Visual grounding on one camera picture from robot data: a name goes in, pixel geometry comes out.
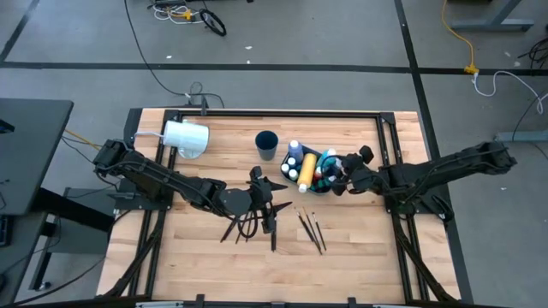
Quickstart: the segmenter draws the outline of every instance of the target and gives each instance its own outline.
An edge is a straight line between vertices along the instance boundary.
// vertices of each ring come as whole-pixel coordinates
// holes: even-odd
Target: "white mug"
[[[186,159],[198,158],[206,151],[209,142],[209,127],[183,120],[182,123],[167,121],[164,130],[164,145],[179,148],[179,155]]]

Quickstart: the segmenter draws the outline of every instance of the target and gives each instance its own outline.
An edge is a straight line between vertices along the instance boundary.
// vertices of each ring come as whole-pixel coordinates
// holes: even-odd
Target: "wooden table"
[[[139,131],[160,133],[163,116],[164,109],[142,110]],[[207,125],[211,137],[200,158],[177,157],[175,170],[226,181],[228,187],[247,188],[245,181],[253,166],[260,166],[272,181],[287,183],[280,175],[279,164],[292,139],[318,151],[335,148],[339,154],[369,145],[376,154],[370,167],[381,164],[378,130],[370,119],[185,118]],[[395,118],[403,161],[427,160],[417,114],[395,112]],[[271,130],[279,137],[276,158],[270,162],[261,161],[255,149],[254,138],[262,130]],[[391,149],[388,133],[386,136]],[[154,159],[157,144],[158,137],[139,136],[135,148]],[[393,151],[389,154],[395,162]],[[168,155],[165,151],[164,165]],[[260,232],[248,243],[235,245],[237,232],[233,231],[220,243],[229,221],[192,208],[176,194],[165,222],[153,299],[194,300],[203,293],[208,301],[345,303],[348,297],[355,297],[358,303],[404,302],[392,222],[381,197],[372,193],[320,197],[300,194],[289,184],[288,189],[274,192],[274,201],[293,201],[295,206],[316,213],[327,245],[324,256],[319,256],[290,207],[278,214],[277,251],[271,252],[270,235]],[[142,215],[142,211],[134,211],[114,227],[98,294],[110,289],[133,259]],[[426,265],[448,293],[460,298],[444,225],[433,215],[417,215],[415,221]],[[408,267],[418,299],[418,282],[409,259]],[[142,272],[147,268],[145,261]],[[146,274],[140,276],[141,292],[145,279]]]

